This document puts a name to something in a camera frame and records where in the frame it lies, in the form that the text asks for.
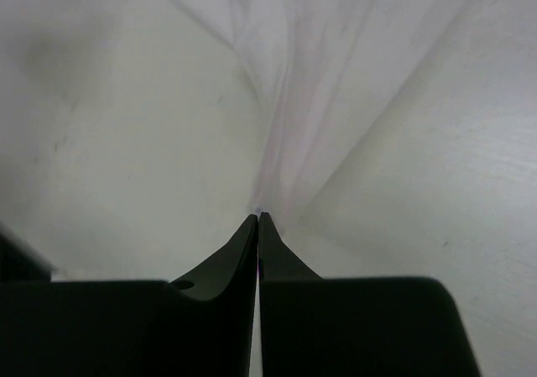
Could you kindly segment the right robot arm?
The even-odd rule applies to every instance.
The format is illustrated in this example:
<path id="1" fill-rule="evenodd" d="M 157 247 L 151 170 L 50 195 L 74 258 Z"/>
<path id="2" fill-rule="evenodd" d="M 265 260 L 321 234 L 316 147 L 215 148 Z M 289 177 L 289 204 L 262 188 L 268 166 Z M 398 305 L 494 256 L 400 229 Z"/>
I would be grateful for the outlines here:
<path id="1" fill-rule="evenodd" d="M 1 237 L 4 376 L 477 376 L 456 303 L 425 277 L 324 279 L 267 213 L 172 281 L 54 282 Z"/>

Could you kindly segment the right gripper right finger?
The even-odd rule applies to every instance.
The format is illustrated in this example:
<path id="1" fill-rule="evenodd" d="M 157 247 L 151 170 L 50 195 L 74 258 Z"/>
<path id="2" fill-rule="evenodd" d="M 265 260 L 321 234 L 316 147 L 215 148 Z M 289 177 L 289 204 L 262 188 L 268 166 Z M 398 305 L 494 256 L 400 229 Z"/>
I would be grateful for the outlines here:
<path id="1" fill-rule="evenodd" d="M 449 291 L 427 277 L 324 279 L 258 224 L 266 376 L 477 376 Z"/>

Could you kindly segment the white tank top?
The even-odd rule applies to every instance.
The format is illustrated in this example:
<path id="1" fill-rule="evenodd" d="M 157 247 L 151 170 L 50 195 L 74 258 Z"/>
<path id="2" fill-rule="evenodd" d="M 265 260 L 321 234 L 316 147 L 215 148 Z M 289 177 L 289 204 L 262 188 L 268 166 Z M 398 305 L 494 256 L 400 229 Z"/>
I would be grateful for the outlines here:
<path id="1" fill-rule="evenodd" d="M 251 206 L 299 218 L 466 0 L 173 0 L 234 50 L 271 117 Z"/>

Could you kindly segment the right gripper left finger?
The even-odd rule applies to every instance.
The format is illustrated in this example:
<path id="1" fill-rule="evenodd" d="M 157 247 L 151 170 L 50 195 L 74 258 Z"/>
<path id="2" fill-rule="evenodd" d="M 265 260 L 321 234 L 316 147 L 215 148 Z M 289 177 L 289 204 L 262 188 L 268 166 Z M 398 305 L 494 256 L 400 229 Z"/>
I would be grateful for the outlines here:
<path id="1" fill-rule="evenodd" d="M 257 277 L 257 218 L 172 281 L 58 282 L 1 235 L 4 376 L 245 376 Z"/>

